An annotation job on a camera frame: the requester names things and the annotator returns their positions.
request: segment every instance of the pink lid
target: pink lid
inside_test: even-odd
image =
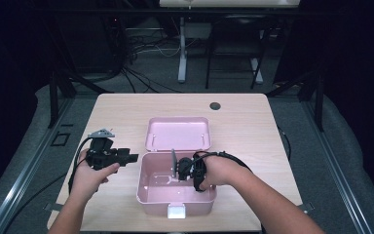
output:
[[[156,117],[148,124],[145,147],[149,151],[208,150],[208,120],[204,117]]]

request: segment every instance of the forearm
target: forearm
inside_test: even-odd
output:
[[[249,170],[234,176],[232,186],[268,233],[322,233],[306,214]]]
[[[56,217],[49,233],[79,233],[86,202],[69,197]]]

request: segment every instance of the desk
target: desk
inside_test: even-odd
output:
[[[167,8],[297,8],[300,0],[160,0],[161,7]],[[251,59],[253,69],[257,67],[257,59]],[[185,22],[180,19],[180,64],[178,66],[178,82],[184,83],[187,70],[187,52],[185,50]],[[256,83],[262,84],[259,72]]]
[[[218,102],[219,110],[209,105]],[[113,147],[138,153],[138,162],[119,169],[93,195],[82,230],[123,232],[254,231],[260,221],[230,186],[218,186],[210,214],[185,219],[147,215],[136,200],[145,139],[153,117],[200,116],[209,121],[210,151],[225,150],[248,164],[264,181],[295,205],[302,204],[269,102],[261,94],[107,94],[98,97],[82,140],[100,129],[112,129]],[[56,200],[64,204],[69,175]],[[52,225],[57,212],[48,221]]]

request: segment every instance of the gray floor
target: gray floor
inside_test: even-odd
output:
[[[171,55],[173,52],[166,51],[166,54]],[[133,65],[128,65],[128,67],[151,79],[153,81],[150,83],[151,87],[160,93],[173,93],[176,90],[183,93],[265,94],[275,87],[273,78],[281,55],[280,45],[274,43],[271,45],[262,66],[264,84],[255,87],[254,90],[249,88],[250,79],[213,79],[210,81],[209,89],[206,90],[204,48],[199,44],[189,49],[188,52],[187,80],[184,84],[177,82],[179,54],[167,57],[159,51],[140,53]],[[151,89],[147,90],[137,78],[131,76],[130,80],[138,93],[152,92]],[[132,93],[128,79],[122,74],[97,84],[115,93]],[[75,87],[78,95],[74,99],[59,98],[65,112],[51,131],[47,129],[50,122],[49,89],[44,87],[37,92],[39,103],[33,121],[0,180],[0,211],[3,210],[3,203],[11,199],[16,200],[15,205],[19,208],[46,184],[66,173],[96,99],[96,94],[88,88],[80,84],[75,84]],[[269,102],[278,125],[288,136],[291,146],[290,165],[302,199],[304,203],[310,202],[315,207],[310,216],[327,233],[374,233],[374,188],[362,169],[361,151],[354,134],[337,108],[326,98],[323,109],[324,135],[331,145],[332,153],[343,176],[352,189],[359,211],[362,212],[369,225],[369,228],[364,228],[364,231],[360,231],[355,226],[354,214],[350,214],[344,193],[332,174],[326,151],[317,136],[315,126],[310,122],[310,104],[299,102],[295,97],[297,91],[298,88],[294,87],[280,97],[269,98]],[[56,133],[69,135],[64,146],[50,146]],[[284,139],[283,145],[288,152],[289,147]],[[42,155],[42,158],[36,162],[37,170],[33,179],[26,183],[27,189],[19,195],[19,198],[11,198],[11,188],[14,187],[17,178],[22,176],[25,165],[28,165],[31,158],[37,157],[37,154]],[[43,210],[43,207],[56,200],[63,180],[64,178],[59,179],[31,200],[13,220],[8,233],[45,233],[50,213]],[[3,222],[3,227],[8,224],[15,210],[12,208],[10,215],[5,216],[6,222]]]

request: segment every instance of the black circle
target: black circle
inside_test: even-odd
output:
[[[221,108],[221,105],[220,105],[220,103],[218,103],[218,102],[212,102],[212,103],[210,104],[210,108],[211,108],[212,110],[218,110],[218,109]]]

